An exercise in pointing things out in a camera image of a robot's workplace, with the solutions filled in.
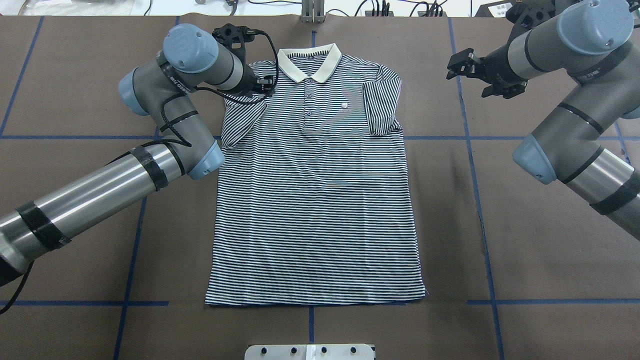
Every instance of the metal bracket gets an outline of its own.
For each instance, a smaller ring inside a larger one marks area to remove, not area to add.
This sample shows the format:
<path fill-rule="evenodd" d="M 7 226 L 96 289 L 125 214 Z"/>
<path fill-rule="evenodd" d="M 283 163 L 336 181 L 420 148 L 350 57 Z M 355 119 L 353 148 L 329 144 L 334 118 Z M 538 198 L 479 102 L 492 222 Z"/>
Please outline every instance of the metal bracket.
<path fill-rule="evenodd" d="M 376 360 L 376 347 L 366 344 L 252 345 L 244 360 Z"/>
<path fill-rule="evenodd" d="M 324 22 L 324 0 L 302 0 L 302 22 Z"/>

